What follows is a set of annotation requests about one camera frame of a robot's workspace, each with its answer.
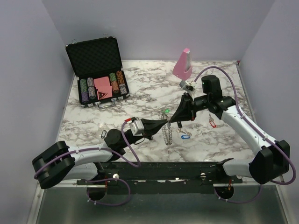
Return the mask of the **steel disc with keyrings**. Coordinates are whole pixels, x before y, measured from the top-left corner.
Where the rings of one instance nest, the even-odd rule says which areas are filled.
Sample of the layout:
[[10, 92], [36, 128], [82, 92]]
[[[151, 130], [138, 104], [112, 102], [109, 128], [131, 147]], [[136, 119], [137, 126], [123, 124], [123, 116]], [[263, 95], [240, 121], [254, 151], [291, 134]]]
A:
[[162, 127], [161, 130], [163, 133], [164, 142], [167, 146], [169, 146], [172, 144], [172, 129], [170, 119], [164, 112], [161, 114], [161, 119], [167, 120], [166, 124]]

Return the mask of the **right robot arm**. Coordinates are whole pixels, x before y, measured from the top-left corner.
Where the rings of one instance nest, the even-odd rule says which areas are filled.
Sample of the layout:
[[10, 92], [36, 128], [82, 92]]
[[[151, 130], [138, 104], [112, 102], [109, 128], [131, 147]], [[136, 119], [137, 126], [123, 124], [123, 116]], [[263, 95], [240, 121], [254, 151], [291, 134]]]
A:
[[254, 154], [253, 160], [229, 158], [219, 162], [215, 171], [216, 180], [225, 183], [237, 175], [265, 184], [288, 172], [289, 144], [285, 140], [277, 141], [253, 124], [232, 97], [223, 96], [219, 78], [215, 75], [204, 76], [201, 81], [204, 95], [196, 98], [193, 97], [194, 86], [184, 80], [180, 82], [185, 93], [170, 122], [194, 121], [198, 111], [207, 109], [233, 128]]

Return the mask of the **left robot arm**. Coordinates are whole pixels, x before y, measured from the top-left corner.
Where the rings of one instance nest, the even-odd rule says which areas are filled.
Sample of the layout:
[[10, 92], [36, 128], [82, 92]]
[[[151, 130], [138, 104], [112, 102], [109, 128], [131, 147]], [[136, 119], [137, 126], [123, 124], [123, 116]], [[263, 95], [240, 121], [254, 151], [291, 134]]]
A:
[[112, 162], [124, 158], [124, 149], [128, 147], [135, 156], [136, 163], [127, 158], [124, 161], [133, 167], [140, 167], [141, 161], [131, 147], [141, 139], [153, 139], [153, 135], [167, 124], [166, 119], [148, 120], [129, 118], [121, 128], [111, 129], [104, 143], [89, 147], [70, 147], [65, 141], [58, 141], [32, 160], [34, 179], [42, 189], [49, 189], [62, 180], [79, 179], [80, 175], [72, 169], [92, 163]]

